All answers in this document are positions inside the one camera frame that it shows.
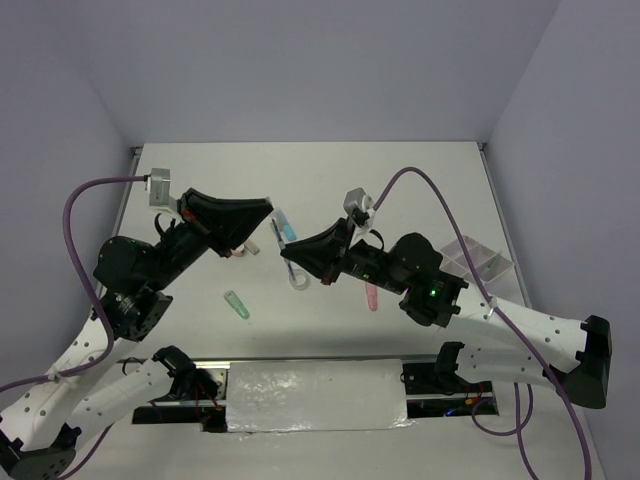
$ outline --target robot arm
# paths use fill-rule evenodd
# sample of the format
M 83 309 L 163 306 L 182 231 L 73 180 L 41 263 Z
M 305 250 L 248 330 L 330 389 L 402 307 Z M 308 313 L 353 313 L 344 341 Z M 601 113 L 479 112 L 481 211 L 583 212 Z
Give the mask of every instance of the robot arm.
M 389 252 L 361 239 L 371 229 L 375 214 L 371 198 L 362 189 L 349 192 L 344 207 L 347 218 L 314 237 L 287 244 L 281 255 L 325 285 L 345 273 L 404 294 L 400 308 L 420 325 L 446 328 L 455 322 L 465 331 L 519 350 L 478 355 L 481 350 L 459 342 L 445 343 L 436 367 L 444 377 L 456 375 L 469 383 L 506 380 L 551 387 L 524 344 L 494 314 L 499 306 L 547 359 L 572 403 L 604 408 L 611 358 L 607 320 L 596 316 L 586 321 L 557 318 L 495 297 L 487 304 L 475 285 L 440 271 L 442 255 L 422 235 L 403 236 Z
M 55 478 L 98 430 L 159 396 L 179 398 L 185 384 L 191 391 L 202 385 L 215 397 L 215 383 L 175 347 L 159 351 L 141 373 L 89 395 L 160 321 L 173 301 L 161 290 L 209 248 L 229 257 L 273 209 L 268 199 L 220 200 L 193 189 L 175 200 L 169 196 L 169 171 L 164 169 L 153 169 L 147 189 L 152 209 L 180 222 L 160 229 L 156 245 L 116 236 L 101 248 L 94 276 L 106 289 L 100 303 L 114 332 L 113 350 L 80 375 L 58 374 L 106 350 L 107 336 L 94 313 L 49 370 L 52 381 L 35 385 L 2 412 L 0 464 L 13 478 Z

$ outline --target red wire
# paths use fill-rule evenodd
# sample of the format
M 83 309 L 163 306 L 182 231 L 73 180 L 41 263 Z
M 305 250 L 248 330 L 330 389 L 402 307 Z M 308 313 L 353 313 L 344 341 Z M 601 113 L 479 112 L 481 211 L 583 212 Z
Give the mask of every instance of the red wire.
M 218 405 L 218 402 L 216 402 L 214 398 L 211 398 L 211 395 L 209 395 L 209 394 L 207 393 L 207 391 L 204 389 L 204 387 L 202 386 L 202 384 L 201 384 L 201 383 L 199 383 L 198 385 L 200 385 L 200 388 L 202 389 L 202 391 L 204 392 L 204 394 L 207 396 L 207 398 L 208 398 L 209 400 L 211 400 L 211 403 L 213 403 L 213 406 L 216 408 L 216 410 L 218 410 L 218 411 L 222 410 L 222 407 L 221 407 L 220 405 Z

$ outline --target cable clip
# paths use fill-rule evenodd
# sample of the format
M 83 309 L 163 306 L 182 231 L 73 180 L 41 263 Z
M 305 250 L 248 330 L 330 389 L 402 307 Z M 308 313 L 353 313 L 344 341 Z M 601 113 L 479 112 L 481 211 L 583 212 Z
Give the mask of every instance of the cable clip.
M 60 374 L 61 371 L 64 371 L 64 370 L 58 370 L 55 366 L 52 366 L 51 369 L 49 370 L 49 373 L 47 374 L 47 378 L 49 379 L 50 382 L 55 382 L 55 383 L 62 382 L 71 390 L 75 390 L 76 388 L 78 388 L 78 385 L 76 384 L 76 382 L 72 382 L 68 377 L 62 376 Z

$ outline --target gray wall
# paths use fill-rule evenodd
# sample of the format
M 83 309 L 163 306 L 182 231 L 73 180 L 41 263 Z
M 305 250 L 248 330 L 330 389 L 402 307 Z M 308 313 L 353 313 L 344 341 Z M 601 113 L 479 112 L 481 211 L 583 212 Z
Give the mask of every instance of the gray wall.
M 559 0 L 48 2 L 132 144 L 486 140 Z
M 131 158 L 51 25 L 40 4 L 0 1 L 0 384 L 41 374 L 86 320 L 62 208 L 77 185 L 127 172 Z M 103 187 L 78 202 L 74 233 L 88 267 L 121 193 Z
M 610 480 L 638 478 L 640 3 L 563 0 L 489 141 L 535 306 L 608 318 L 609 405 L 589 412 Z

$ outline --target green tube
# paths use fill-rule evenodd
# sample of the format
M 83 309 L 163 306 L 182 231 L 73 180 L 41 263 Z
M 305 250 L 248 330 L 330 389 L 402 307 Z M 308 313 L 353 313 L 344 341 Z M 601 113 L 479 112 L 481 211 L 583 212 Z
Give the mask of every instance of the green tube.
M 249 310 L 244 306 L 233 290 L 229 290 L 224 294 L 224 299 L 233 308 L 240 318 L 247 320 L 249 318 Z

